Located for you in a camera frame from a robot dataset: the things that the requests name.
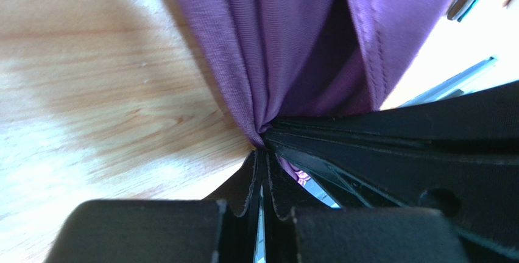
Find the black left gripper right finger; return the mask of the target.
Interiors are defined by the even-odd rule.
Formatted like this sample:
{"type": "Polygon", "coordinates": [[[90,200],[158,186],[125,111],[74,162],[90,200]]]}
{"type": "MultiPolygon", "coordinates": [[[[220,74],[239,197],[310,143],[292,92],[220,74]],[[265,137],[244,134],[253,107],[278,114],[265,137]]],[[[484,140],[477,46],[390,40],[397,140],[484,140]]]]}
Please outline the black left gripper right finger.
{"type": "Polygon", "coordinates": [[[427,208],[334,209],[261,154],[267,262],[467,262],[440,212],[427,208]]]}

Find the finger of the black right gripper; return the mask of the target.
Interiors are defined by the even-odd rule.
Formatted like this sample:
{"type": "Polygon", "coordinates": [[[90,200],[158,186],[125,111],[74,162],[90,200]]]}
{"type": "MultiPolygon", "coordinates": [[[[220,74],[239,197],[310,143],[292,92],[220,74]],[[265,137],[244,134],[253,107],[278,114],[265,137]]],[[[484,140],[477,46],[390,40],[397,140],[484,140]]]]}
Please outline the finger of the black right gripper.
{"type": "Polygon", "coordinates": [[[463,238],[518,253],[518,141],[435,142],[266,133],[275,153],[310,174],[343,207],[438,209],[463,238]]]}
{"type": "Polygon", "coordinates": [[[270,144],[294,144],[297,138],[461,155],[517,155],[518,82],[392,110],[274,120],[270,144]]]}

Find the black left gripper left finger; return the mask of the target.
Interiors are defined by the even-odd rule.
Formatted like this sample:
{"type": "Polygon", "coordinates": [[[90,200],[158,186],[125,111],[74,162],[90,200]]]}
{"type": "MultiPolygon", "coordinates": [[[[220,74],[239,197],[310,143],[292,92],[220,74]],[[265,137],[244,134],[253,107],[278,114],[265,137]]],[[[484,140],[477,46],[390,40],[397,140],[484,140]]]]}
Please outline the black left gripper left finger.
{"type": "Polygon", "coordinates": [[[201,200],[90,200],[64,222],[48,262],[253,262],[257,151],[201,200]]]}

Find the purple cloth napkin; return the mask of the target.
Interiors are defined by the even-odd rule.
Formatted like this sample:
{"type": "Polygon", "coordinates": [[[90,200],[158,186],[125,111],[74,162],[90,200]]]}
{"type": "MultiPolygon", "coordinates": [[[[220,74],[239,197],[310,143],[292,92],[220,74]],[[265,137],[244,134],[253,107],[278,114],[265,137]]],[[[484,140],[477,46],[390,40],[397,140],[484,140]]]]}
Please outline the purple cloth napkin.
{"type": "Polygon", "coordinates": [[[380,108],[452,0],[176,0],[249,141],[380,108]]]}

